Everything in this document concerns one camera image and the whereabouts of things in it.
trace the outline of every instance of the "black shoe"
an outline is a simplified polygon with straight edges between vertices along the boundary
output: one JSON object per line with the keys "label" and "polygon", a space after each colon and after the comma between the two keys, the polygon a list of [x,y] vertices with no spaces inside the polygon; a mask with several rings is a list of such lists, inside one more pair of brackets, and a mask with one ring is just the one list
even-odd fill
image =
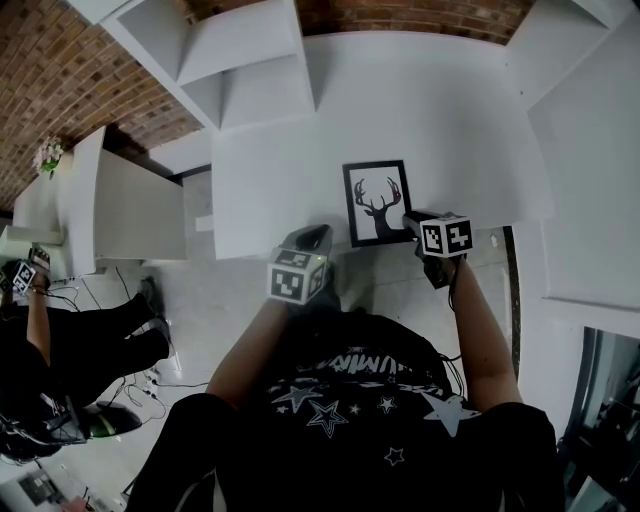
{"label": "black shoe", "polygon": [[145,277],[140,281],[138,293],[147,301],[149,309],[155,316],[164,317],[164,300],[162,300],[162,293],[153,277]]}
{"label": "black shoe", "polygon": [[165,337],[169,344],[169,355],[167,356],[167,359],[171,359],[175,355],[176,349],[174,348],[173,343],[171,343],[171,330],[169,329],[167,321],[164,318],[157,316],[149,320],[149,328],[160,331],[160,333]]}

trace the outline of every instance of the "white shelf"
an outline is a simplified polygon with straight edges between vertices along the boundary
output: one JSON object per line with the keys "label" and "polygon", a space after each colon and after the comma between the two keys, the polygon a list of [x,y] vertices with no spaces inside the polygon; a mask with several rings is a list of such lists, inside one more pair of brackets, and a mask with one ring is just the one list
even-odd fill
{"label": "white shelf", "polygon": [[265,0],[193,26],[175,0],[129,0],[101,24],[207,128],[315,109],[294,0]]}
{"label": "white shelf", "polygon": [[266,0],[194,25],[182,55],[178,84],[258,62],[294,55],[283,0]]}
{"label": "white shelf", "polygon": [[222,75],[221,129],[291,119],[313,111],[303,69],[293,55]]}

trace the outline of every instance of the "black t-shirt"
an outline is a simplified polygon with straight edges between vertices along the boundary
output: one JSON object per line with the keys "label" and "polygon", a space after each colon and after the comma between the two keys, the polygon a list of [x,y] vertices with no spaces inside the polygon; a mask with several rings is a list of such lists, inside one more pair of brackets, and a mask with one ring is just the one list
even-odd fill
{"label": "black t-shirt", "polygon": [[241,412],[204,394],[172,408],[129,511],[212,510],[213,486],[197,484],[214,480],[231,511],[562,509],[546,415],[473,411],[423,338],[342,314],[284,345]]}

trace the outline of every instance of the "white table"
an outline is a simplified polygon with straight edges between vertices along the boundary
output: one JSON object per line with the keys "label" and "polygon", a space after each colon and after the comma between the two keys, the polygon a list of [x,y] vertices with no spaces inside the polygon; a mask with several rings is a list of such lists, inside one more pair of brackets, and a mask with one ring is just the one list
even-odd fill
{"label": "white table", "polygon": [[186,259],[182,187],[102,149],[104,134],[74,148],[69,173],[40,176],[16,199],[14,226],[64,237],[53,279],[122,260]]}

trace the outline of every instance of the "hand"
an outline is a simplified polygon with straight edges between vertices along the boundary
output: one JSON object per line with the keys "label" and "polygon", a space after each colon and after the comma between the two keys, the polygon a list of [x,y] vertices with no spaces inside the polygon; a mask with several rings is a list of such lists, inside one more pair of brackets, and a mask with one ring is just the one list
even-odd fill
{"label": "hand", "polygon": [[31,282],[31,286],[34,288],[41,288],[42,290],[46,290],[47,288],[47,276],[37,272],[33,277],[33,281]]}

